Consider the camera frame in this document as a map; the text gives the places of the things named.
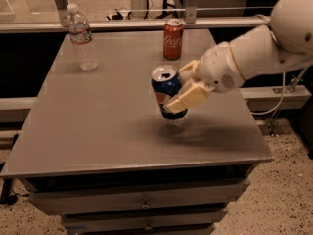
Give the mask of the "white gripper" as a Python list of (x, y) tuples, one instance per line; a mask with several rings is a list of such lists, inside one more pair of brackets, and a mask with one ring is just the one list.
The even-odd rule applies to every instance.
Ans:
[[(208, 49), (200, 60), (192, 60), (178, 73), (185, 84), (164, 104), (164, 108), (174, 114), (202, 104), (213, 90), (228, 92), (241, 87), (245, 81), (229, 42)], [(204, 82), (193, 82), (200, 77)]]

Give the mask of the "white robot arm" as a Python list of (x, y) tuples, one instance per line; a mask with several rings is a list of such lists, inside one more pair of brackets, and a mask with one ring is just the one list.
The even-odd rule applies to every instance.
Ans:
[(313, 0), (279, 0), (270, 24), (222, 42), (178, 73), (182, 88), (164, 107), (179, 113), (212, 92), (228, 92), (260, 75), (297, 71), (312, 64)]

